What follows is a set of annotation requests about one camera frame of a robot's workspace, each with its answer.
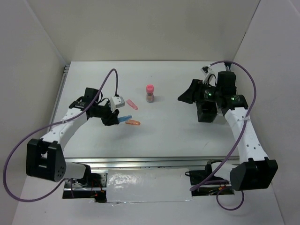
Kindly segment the blue translucent cap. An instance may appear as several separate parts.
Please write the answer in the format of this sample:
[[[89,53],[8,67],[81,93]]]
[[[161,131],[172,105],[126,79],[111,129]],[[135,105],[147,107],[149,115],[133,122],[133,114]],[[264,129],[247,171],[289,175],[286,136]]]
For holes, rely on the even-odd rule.
[[[122,116],[118,118],[119,123],[126,122],[127,120],[132,119],[132,115]]]

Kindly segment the orange translucent cap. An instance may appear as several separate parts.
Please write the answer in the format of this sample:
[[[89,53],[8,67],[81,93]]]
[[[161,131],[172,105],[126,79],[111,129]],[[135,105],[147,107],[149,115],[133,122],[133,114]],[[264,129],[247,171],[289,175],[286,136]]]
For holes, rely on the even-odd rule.
[[[125,123],[129,125],[135,125],[135,126],[139,126],[141,124],[139,121],[136,120],[127,120]]]

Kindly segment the pink translucent cap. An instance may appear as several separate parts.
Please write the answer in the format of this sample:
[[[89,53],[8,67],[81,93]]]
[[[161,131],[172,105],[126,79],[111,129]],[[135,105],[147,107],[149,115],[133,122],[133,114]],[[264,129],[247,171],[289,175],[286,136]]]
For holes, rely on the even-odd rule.
[[[130,107],[132,107],[134,110],[138,110],[137,105],[136,105],[132,100],[128,99],[128,100],[126,101],[126,103],[127,103]]]

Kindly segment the pink capped clear bottle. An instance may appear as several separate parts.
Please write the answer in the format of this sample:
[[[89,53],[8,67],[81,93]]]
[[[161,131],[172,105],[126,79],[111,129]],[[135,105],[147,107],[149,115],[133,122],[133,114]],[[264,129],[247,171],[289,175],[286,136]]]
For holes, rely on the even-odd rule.
[[[154,101],[154,86],[151,84],[146,86],[146,100],[150,103]]]

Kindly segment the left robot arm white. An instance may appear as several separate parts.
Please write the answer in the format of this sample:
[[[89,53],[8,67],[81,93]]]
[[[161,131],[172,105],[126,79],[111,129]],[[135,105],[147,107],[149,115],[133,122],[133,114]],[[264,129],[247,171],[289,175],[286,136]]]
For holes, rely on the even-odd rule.
[[[80,186],[89,186],[93,177],[90,166],[67,163],[63,150],[75,132],[90,118],[101,119],[105,126],[118,125],[118,108],[124,104],[124,99],[116,94],[100,105],[98,90],[86,88],[84,95],[70,104],[57,125],[52,126],[40,139],[28,142],[26,174],[54,182],[75,179]]]

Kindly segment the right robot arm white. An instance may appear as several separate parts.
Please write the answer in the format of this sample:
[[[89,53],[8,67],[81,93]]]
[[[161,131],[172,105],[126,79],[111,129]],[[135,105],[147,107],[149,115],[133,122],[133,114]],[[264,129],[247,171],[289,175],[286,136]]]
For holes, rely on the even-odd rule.
[[[238,150],[240,163],[229,164],[226,159],[214,162],[205,171],[205,180],[214,184],[220,178],[228,181],[235,191],[266,189],[278,170],[276,160],[269,159],[262,148],[252,125],[248,106],[243,95],[236,93],[236,75],[222,71],[214,86],[209,84],[210,75],[204,80],[193,79],[189,88],[178,97],[178,101],[196,104],[198,121],[212,123],[218,109],[229,124]]]

